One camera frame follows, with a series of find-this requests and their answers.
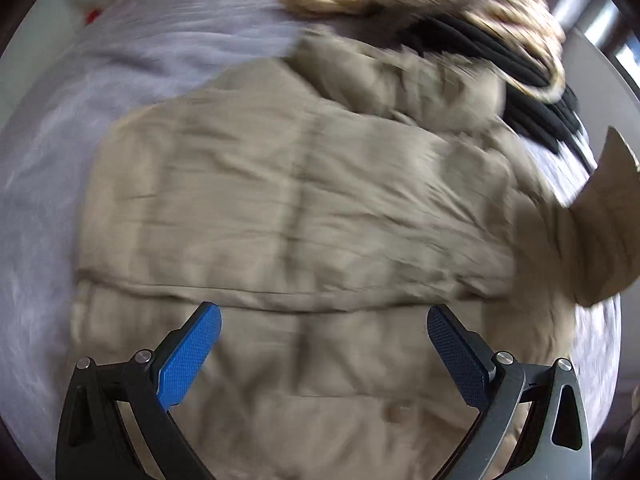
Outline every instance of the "puffer jacket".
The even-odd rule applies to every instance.
[[[126,360],[213,301],[222,336],[172,413],[218,480],[431,478],[476,411],[426,335],[430,305],[550,364],[576,304],[640,269],[622,138],[565,208],[503,105],[482,62],[312,30],[287,59],[134,111],[92,170],[71,360]]]

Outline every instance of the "blue gripper pad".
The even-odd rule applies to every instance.
[[[484,410],[490,403],[489,384],[495,377],[493,351],[477,333],[466,330],[445,305],[429,309],[427,332],[462,398],[469,406]]]
[[[158,353],[165,342],[171,342],[173,348],[158,371],[158,399],[164,409],[182,402],[221,328],[219,307],[203,303],[180,330],[169,334],[158,347]]]

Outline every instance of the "metal screw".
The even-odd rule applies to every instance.
[[[558,367],[562,368],[565,372],[568,372],[573,368],[571,361],[569,359],[558,359]]]
[[[136,352],[136,362],[143,365],[144,363],[148,363],[151,361],[151,352],[149,350],[141,350],[140,352]]]
[[[498,352],[498,355],[495,358],[503,365],[513,364],[513,356],[509,352]]]
[[[78,359],[78,362],[76,363],[76,368],[78,368],[78,370],[86,370],[90,364],[91,364],[91,359],[89,359],[88,357],[81,357]]]

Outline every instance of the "jacket button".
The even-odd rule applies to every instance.
[[[391,424],[402,424],[411,419],[411,404],[404,401],[389,402],[384,407],[384,419]]]

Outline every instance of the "black fabric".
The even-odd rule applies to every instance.
[[[400,32],[399,40],[420,54],[450,52],[483,58],[525,85],[539,88],[549,85],[543,70],[531,60],[475,25],[448,14],[421,19]],[[559,153],[558,143],[564,142],[592,173],[593,168],[575,139],[580,130],[580,121],[575,115],[577,104],[578,99],[569,87],[560,101],[550,105],[507,85],[503,119],[518,135],[534,140],[553,153]]]

